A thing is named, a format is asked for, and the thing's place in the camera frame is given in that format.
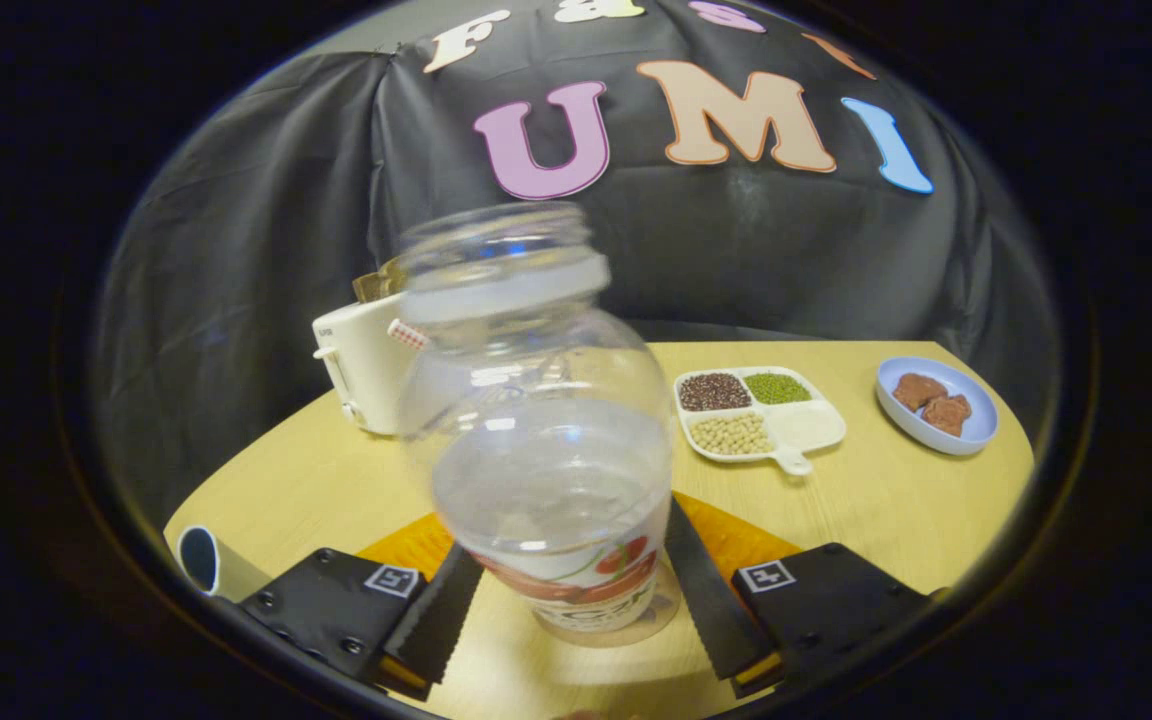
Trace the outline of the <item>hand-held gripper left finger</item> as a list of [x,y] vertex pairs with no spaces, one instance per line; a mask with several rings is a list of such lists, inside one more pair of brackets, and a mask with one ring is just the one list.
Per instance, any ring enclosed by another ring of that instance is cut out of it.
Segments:
[[297,679],[425,702],[444,683],[482,575],[429,511],[358,552],[308,551],[227,614]]

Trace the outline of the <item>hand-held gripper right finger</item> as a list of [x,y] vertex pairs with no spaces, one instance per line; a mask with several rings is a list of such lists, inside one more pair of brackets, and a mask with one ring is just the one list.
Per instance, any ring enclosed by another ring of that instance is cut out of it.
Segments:
[[666,551],[710,665],[738,698],[836,692],[856,664],[890,647],[942,598],[846,544],[799,550],[681,492]]

